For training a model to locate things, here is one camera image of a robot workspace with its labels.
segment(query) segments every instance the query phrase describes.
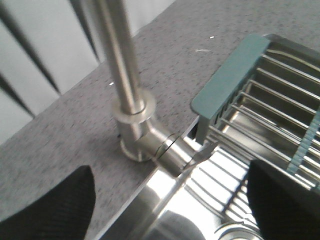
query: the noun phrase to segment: sink drain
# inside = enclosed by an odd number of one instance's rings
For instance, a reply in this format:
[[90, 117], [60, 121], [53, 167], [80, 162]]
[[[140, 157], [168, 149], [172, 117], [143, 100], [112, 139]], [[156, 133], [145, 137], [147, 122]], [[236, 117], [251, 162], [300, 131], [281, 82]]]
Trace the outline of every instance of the sink drain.
[[221, 225], [214, 236], [217, 240], [263, 240], [257, 229], [242, 222]]

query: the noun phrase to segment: faucet spout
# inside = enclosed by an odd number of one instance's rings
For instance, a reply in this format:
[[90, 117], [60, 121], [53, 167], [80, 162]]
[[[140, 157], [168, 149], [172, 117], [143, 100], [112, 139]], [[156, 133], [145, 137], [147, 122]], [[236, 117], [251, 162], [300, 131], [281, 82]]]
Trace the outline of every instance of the faucet spout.
[[83, 12], [92, 35], [107, 56], [118, 98], [112, 112], [125, 155], [138, 162], [153, 159], [174, 177], [209, 158], [195, 152], [180, 136], [163, 127], [156, 117], [156, 100], [141, 81], [121, 0], [86, 0]]

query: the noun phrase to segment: stainless steel sink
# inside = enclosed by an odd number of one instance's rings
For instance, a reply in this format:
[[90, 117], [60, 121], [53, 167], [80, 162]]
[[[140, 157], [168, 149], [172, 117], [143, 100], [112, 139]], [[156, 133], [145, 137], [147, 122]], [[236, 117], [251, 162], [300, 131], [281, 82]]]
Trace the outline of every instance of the stainless steel sink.
[[[261, 240], [246, 196], [253, 159], [319, 189], [320, 55], [276, 35], [265, 38], [267, 48], [218, 111], [192, 106], [200, 116], [184, 139], [196, 151], [218, 141], [210, 159], [178, 178], [157, 169], [102, 240]], [[207, 96], [216, 100], [212, 91]]]
[[[201, 149], [194, 139], [184, 139]], [[100, 239], [261, 240], [248, 207], [247, 170], [220, 146], [209, 160], [178, 178], [157, 169]]]

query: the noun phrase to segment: dish rack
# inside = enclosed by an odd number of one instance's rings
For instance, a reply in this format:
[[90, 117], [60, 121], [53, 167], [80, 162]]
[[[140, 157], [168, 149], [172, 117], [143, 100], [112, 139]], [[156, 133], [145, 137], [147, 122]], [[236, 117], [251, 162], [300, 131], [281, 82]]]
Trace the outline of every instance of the dish rack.
[[278, 35], [247, 36], [193, 99], [195, 139], [247, 165], [268, 162], [320, 192], [320, 54]]

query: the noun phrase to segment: granite countertop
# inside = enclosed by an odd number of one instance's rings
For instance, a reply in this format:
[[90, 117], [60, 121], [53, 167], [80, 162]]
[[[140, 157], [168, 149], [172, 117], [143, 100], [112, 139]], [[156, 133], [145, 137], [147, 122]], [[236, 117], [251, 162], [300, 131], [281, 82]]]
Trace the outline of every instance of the granite countertop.
[[[177, 0], [134, 37], [160, 120], [182, 133], [196, 117], [192, 98], [247, 34], [274, 33], [320, 51], [319, 8], [314, 0]], [[94, 239], [151, 174], [152, 162], [121, 153], [112, 82], [101, 64], [0, 146], [0, 220], [90, 165], [97, 198], [86, 239]]]

